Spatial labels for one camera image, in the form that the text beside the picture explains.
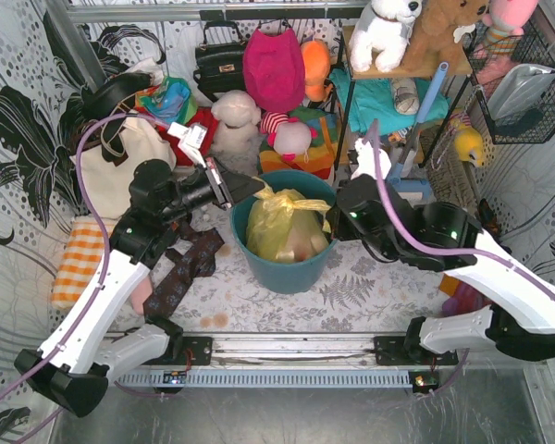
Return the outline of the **yellow plastic trash bag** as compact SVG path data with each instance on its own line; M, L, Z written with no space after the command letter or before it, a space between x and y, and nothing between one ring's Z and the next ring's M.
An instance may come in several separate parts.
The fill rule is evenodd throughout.
M307 199L294 189L273 191L265 184L248 216L246 247L272 263L310 260L330 244L331 227L324 200Z

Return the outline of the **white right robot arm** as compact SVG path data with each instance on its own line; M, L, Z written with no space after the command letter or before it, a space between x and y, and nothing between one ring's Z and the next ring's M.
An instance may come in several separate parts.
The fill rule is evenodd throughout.
M512 258L462 208L412 206L386 182L362 174L327 212L333 236L359 240L377 260L457 278L491 303L471 313L416 317L404 350L414 360L458 349L494 348L527 362L555 358L555 286Z

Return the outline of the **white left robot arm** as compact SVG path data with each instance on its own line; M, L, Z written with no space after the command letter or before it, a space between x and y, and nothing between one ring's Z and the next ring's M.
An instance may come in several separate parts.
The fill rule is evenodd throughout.
M109 344L105 333L117 312L160 257L184 233L191 212L206 204L228 209L264 187L260 179L232 172L208 157L185 179L162 160L139 164L129 185L130 207L105 239L101 264L60 327L34 351L15 361L31 388L84 417L108 387L152 360L188 359L183 330L158 308L145 324Z

